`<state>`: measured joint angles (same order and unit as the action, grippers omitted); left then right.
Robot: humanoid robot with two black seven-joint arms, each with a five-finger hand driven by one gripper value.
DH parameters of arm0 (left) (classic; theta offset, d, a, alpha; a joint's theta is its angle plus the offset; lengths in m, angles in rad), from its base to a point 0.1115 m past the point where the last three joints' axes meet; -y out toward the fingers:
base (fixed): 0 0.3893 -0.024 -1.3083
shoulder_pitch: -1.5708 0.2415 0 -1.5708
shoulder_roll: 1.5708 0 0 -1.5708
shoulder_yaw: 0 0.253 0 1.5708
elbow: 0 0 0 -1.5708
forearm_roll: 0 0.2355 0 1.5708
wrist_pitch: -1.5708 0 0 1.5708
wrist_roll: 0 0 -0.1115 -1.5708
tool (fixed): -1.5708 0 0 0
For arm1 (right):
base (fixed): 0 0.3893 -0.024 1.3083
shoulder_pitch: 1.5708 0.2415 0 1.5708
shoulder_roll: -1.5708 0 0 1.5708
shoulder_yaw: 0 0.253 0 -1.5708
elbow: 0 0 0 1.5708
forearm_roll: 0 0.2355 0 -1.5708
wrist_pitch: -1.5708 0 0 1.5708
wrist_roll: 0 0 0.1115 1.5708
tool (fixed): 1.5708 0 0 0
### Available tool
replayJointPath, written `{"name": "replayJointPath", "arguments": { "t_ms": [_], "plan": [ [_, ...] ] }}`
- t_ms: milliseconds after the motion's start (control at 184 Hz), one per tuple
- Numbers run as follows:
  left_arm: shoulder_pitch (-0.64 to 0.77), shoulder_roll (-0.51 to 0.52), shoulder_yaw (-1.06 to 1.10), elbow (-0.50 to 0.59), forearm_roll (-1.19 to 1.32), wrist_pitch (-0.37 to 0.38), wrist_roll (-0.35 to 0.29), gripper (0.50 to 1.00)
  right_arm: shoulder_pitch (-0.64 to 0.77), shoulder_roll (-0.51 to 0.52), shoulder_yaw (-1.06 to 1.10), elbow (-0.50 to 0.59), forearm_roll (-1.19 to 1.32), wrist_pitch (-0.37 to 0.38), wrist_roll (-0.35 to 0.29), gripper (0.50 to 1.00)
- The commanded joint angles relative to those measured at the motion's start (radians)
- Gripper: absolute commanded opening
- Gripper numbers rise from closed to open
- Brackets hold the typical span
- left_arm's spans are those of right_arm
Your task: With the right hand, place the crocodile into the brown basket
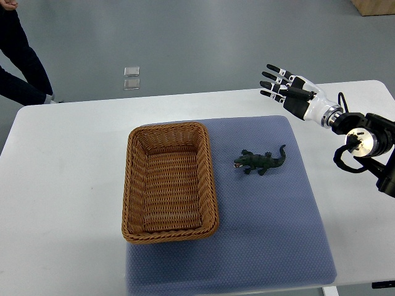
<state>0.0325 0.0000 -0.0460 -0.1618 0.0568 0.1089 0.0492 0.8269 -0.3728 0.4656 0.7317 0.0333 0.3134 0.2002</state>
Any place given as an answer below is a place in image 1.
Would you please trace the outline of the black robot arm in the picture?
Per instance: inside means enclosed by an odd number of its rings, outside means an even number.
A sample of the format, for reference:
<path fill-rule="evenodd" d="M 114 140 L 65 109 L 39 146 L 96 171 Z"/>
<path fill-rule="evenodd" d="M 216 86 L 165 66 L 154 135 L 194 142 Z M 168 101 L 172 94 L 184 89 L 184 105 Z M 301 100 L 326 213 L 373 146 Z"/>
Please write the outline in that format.
<path fill-rule="evenodd" d="M 377 178 L 378 190 L 394 197 L 394 153 L 385 164 L 374 159 L 394 151 L 394 122 L 373 113 L 346 112 L 328 123 L 334 133 L 345 135 L 344 145 L 333 157 L 337 167 L 350 173 L 371 172 Z M 346 165 L 342 160 L 344 152 L 349 152 L 361 167 Z"/>

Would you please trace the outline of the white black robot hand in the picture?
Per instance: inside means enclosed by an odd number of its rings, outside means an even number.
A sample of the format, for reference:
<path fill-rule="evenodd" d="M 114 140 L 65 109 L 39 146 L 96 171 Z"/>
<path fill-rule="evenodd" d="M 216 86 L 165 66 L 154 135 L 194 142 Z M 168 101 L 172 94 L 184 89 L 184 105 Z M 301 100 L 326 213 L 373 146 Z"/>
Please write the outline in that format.
<path fill-rule="evenodd" d="M 295 117 L 330 128 L 344 113 L 339 103 L 330 101 L 325 91 L 307 78 L 271 64 L 267 68 L 268 72 L 262 72 L 268 80 L 260 82 L 261 95 L 280 103 Z"/>

